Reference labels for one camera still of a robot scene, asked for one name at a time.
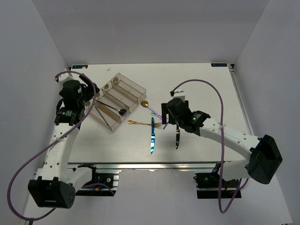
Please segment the black knife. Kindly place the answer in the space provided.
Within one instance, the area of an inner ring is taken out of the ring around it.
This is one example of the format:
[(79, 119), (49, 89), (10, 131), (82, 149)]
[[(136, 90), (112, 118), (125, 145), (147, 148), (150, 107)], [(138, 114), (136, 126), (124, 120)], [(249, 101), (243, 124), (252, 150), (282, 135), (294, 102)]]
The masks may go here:
[(179, 125), (176, 125), (176, 142), (175, 142), (175, 148), (178, 149), (180, 144), (180, 127)]

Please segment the gold bowl rainbow spoon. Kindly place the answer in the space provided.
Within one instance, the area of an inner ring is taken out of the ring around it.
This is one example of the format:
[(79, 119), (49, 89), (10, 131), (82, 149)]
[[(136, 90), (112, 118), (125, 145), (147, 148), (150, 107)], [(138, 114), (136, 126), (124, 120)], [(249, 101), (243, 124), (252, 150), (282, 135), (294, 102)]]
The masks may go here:
[(144, 108), (148, 108), (152, 113), (155, 113), (155, 114), (157, 114), (157, 115), (159, 115), (150, 105), (149, 105), (149, 103), (148, 103), (148, 101), (142, 101), (141, 102), (141, 106), (142, 107), (144, 107)]

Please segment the blue knife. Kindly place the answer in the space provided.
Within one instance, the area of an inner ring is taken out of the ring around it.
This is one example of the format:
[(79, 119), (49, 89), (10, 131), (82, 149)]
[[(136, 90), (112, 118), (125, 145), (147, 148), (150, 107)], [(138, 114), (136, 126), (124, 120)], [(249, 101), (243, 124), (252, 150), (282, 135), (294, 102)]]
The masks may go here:
[(152, 154), (154, 152), (155, 149), (155, 133), (154, 133), (154, 129), (155, 129), (155, 121), (154, 118), (151, 118), (151, 143), (150, 143), (150, 153)]

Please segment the black spoon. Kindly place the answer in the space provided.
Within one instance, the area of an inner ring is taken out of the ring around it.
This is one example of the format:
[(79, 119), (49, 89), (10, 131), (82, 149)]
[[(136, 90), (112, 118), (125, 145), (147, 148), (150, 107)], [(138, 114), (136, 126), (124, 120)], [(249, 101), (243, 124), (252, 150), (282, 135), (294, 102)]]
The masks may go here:
[(115, 108), (115, 107), (113, 107), (113, 106), (110, 106), (110, 105), (108, 105), (108, 104), (105, 104), (105, 103), (103, 103), (103, 102), (101, 102), (101, 101), (99, 101), (99, 100), (96, 100), (96, 101), (97, 101), (98, 103), (100, 103), (100, 104), (102, 104), (102, 105), (108, 107), (108, 108), (111, 108), (111, 109), (117, 111), (117, 112), (119, 113), (120, 116), (123, 116), (123, 115), (127, 112), (126, 109), (117, 109), (117, 108)]

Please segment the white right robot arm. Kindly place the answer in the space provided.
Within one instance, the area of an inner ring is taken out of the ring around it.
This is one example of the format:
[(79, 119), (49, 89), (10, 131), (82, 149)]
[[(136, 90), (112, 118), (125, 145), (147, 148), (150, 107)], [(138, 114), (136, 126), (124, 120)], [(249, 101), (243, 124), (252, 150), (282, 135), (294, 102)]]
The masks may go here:
[(161, 104), (162, 122), (178, 125), (188, 133), (224, 144), (243, 156), (243, 160), (225, 162), (215, 167), (212, 183), (224, 186), (230, 180), (252, 178), (269, 184), (283, 159), (273, 137), (247, 135), (230, 127), (221, 127), (202, 111), (192, 112), (187, 101), (174, 98)]

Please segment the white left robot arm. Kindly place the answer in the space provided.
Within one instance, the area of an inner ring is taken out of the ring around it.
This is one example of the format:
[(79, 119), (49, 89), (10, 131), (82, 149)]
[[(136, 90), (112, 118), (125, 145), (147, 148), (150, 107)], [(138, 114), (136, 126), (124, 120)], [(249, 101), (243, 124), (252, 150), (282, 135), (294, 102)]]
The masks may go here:
[(75, 170), (72, 176), (68, 176), (68, 161), (81, 127), (79, 122), (87, 115), (85, 105), (99, 92), (95, 83), (87, 79), (83, 81), (66, 81), (59, 92), (62, 98), (56, 107), (51, 137), (51, 141), (57, 141), (57, 144), (47, 150), (43, 167), (28, 184), (38, 207), (69, 209), (75, 200), (78, 181), (83, 180), (88, 187), (99, 182), (97, 173), (85, 169)]

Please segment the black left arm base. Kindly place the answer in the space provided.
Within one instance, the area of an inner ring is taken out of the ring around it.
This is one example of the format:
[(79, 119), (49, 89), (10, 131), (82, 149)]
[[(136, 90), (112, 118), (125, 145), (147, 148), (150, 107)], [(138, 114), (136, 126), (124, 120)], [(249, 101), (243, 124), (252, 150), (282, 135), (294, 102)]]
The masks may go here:
[(119, 173), (114, 170), (102, 170), (97, 168), (95, 164), (79, 164), (72, 168), (74, 172), (79, 169), (87, 170), (85, 183), (76, 192), (76, 196), (111, 196), (116, 194)]

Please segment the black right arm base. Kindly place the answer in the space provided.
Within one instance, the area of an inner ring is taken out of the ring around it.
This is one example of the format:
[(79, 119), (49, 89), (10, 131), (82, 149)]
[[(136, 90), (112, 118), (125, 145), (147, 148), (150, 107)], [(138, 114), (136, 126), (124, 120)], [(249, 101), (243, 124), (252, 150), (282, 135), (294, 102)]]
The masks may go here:
[[(194, 175), (198, 199), (218, 199), (219, 169), (220, 163), (217, 163), (212, 172), (199, 172)], [(238, 180), (225, 181), (222, 179), (221, 199), (232, 198), (238, 183)]]

